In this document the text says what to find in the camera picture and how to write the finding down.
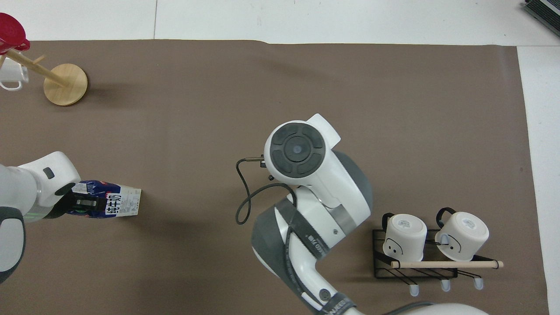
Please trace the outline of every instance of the upside-down mug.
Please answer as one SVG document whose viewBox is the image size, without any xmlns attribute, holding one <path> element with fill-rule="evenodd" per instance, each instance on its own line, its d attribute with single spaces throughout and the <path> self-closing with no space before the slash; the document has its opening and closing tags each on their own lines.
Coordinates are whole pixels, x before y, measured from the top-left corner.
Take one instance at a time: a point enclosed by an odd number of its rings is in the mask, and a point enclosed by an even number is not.
<svg viewBox="0 0 560 315">
<path fill-rule="evenodd" d="M 445 212 L 449 212 L 451 217 L 444 223 L 441 218 Z M 481 219 L 448 207 L 437 213 L 436 222 L 441 228 L 435 237 L 435 241 L 439 243 L 437 247 L 454 261 L 471 261 L 490 235 L 488 227 Z"/>
<path fill-rule="evenodd" d="M 399 261 L 421 261 L 428 229 L 419 218 L 410 214 L 386 213 L 381 221 L 385 231 L 383 252 Z"/>
</svg>

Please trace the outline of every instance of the black cable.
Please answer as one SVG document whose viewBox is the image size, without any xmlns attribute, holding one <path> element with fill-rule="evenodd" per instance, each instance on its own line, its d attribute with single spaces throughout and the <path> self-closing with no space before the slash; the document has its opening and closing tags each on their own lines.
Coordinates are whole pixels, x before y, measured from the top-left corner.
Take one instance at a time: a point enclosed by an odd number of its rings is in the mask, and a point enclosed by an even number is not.
<svg viewBox="0 0 560 315">
<path fill-rule="evenodd" d="M 284 265 L 286 267 L 286 271 L 288 272 L 288 276 L 292 281 L 292 283 L 294 284 L 294 286 L 296 287 L 296 289 L 298 290 L 298 292 L 300 293 L 300 295 L 302 293 L 306 293 L 307 296 L 310 297 L 313 301 L 315 301 L 318 305 L 324 305 L 324 303 L 321 303 L 321 301 L 319 301 L 318 298 L 314 296 L 313 293 L 311 293 L 311 291 L 303 284 L 303 282 L 301 282 L 300 277 L 297 276 L 296 271 L 293 269 L 292 260 L 290 258 L 290 237 L 292 235 L 292 232 L 293 232 L 292 222 L 290 221 L 288 222 L 288 230 L 286 231 L 286 240 L 284 241 Z"/>
<path fill-rule="evenodd" d="M 261 191 L 263 191 L 265 189 L 268 189 L 268 188 L 271 188 L 271 187 L 283 187 L 283 188 L 287 189 L 290 192 L 290 194 L 292 195 L 293 206 L 297 207 L 296 193 L 293 191 L 293 189 L 290 186 L 288 186 L 284 183 L 268 184 L 266 186 L 260 187 L 259 189 L 257 189 L 253 193 L 249 193 L 249 186 L 247 186 L 247 182 L 245 181 L 245 178 L 241 174 L 241 171 L 239 169 L 239 164 L 241 164 L 242 162 L 245 162 L 245 161 L 263 161 L 263 160 L 264 159 L 262 157 L 248 157 L 246 159 L 241 159 L 241 160 L 237 161 L 237 163 L 235 164 L 235 169 L 237 170 L 237 173 L 239 174 L 239 177 L 241 178 L 241 181 L 243 182 L 243 186 L 245 186 L 245 191 L 247 192 L 247 198 L 245 200 L 243 200 L 243 202 L 241 203 L 241 205 L 239 206 L 239 208 L 237 208 L 237 211 L 235 212 L 235 222 L 237 222 L 237 224 L 239 224 L 239 225 L 245 224 L 247 222 L 247 220 L 249 219 L 249 215 L 251 214 L 251 199 L 253 197 L 255 197 Z M 246 203 L 249 204 L 248 208 L 247 208 L 247 215 L 245 216 L 243 221 L 240 221 L 239 220 L 239 213 L 241 212 L 241 209 L 243 209 L 243 206 L 245 206 Z"/>
<path fill-rule="evenodd" d="M 394 311 L 391 311 L 391 312 L 389 312 L 389 313 L 385 313 L 385 314 L 383 314 L 383 315 L 397 315 L 397 314 L 401 314 L 402 312 L 406 312 L 406 311 L 408 311 L 408 310 L 410 310 L 410 309 L 413 309 L 413 308 L 417 308 L 417 307 L 420 307 L 420 306 L 434 305 L 434 304 L 435 304 L 435 303 L 433 303 L 433 302 L 416 302 L 416 303 L 411 303 L 411 304 L 405 305 L 405 306 L 403 306 L 403 307 L 401 307 L 401 308 L 398 308 L 398 309 L 396 309 L 396 310 L 394 310 Z"/>
<path fill-rule="evenodd" d="M 241 174 L 241 170 L 239 169 L 239 164 L 241 164 L 242 162 L 246 162 L 247 159 L 241 159 L 239 161 L 237 161 L 237 163 L 235 164 L 235 169 L 237 170 L 237 173 L 239 175 L 239 177 L 241 178 L 241 181 L 243 182 L 243 186 L 245 186 L 245 191 L 247 192 L 247 196 L 249 196 L 250 192 L 249 192 L 249 186 L 247 186 L 247 182 L 245 181 L 245 178 L 243 177 L 243 174 Z M 237 213 L 235 215 L 235 221 L 237 222 L 237 224 L 242 225 L 245 224 L 245 222 L 247 222 L 247 219 L 249 218 L 249 215 L 251 214 L 251 200 L 249 200 L 249 208 L 247 209 L 247 216 L 245 217 L 245 220 L 243 220 L 243 222 L 239 222 L 239 209 L 237 210 Z"/>
</svg>

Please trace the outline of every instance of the brown mat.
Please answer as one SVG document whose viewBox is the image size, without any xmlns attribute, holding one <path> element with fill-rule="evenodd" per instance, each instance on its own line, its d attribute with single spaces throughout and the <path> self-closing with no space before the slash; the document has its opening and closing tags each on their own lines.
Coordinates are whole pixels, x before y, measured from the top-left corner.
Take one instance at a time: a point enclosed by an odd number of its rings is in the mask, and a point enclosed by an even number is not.
<svg viewBox="0 0 560 315">
<path fill-rule="evenodd" d="M 366 314 L 420 300 L 490 314 L 546 314 L 525 108 L 514 47 L 268 45 L 256 41 L 32 43 L 53 68 L 74 63 L 90 88 L 50 104 L 41 78 L 0 90 L 0 162 L 65 152 L 83 179 L 143 189 L 137 217 L 66 215 L 27 226 L 18 270 L 0 286 L 2 314 L 309 314 L 254 257 L 259 195 L 246 226 L 234 169 L 277 125 L 321 113 L 374 187 L 374 214 L 318 264 Z M 251 189 L 265 169 L 242 166 Z M 372 276 L 371 229 L 385 212 L 435 228 L 442 207 L 483 219 L 479 254 L 503 260 L 485 279 L 423 281 L 419 297 Z"/>
</svg>

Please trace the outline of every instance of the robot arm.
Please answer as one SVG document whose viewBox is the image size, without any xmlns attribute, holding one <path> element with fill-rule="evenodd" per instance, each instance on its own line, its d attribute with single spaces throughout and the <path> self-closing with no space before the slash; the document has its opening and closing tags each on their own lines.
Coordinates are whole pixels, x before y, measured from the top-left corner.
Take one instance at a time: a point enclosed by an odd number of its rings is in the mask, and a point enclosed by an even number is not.
<svg viewBox="0 0 560 315">
<path fill-rule="evenodd" d="M 266 167 L 280 182 L 298 186 L 297 203 L 288 195 L 260 214 L 251 244 L 259 261 L 313 313 L 359 315 L 354 302 L 315 269 L 318 260 L 371 215 L 373 205 L 364 173 L 344 153 L 332 150 L 339 141 L 319 114 L 308 121 L 287 122 L 271 133 L 264 150 Z M 485 314 L 460 304 L 403 312 L 399 313 Z"/>
<path fill-rule="evenodd" d="M 0 165 L 0 283 L 23 256 L 24 222 L 44 218 L 79 181 L 76 168 L 62 152 L 18 167 Z"/>
</svg>

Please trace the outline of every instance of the wooden base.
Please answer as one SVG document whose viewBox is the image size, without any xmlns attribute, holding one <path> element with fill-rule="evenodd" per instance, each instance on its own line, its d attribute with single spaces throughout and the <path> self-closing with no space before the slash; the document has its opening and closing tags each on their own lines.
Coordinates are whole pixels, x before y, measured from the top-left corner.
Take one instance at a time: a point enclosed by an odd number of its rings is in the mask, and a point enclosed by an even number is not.
<svg viewBox="0 0 560 315">
<path fill-rule="evenodd" d="M 60 106 L 72 105 L 79 101 L 87 90 L 86 73 L 77 65 L 65 63 L 56 66 L 52 72 L 63 78 L 68 84 L 60 86 L 46 78 L 43 84 L 46 98 Z"/>
</svg>

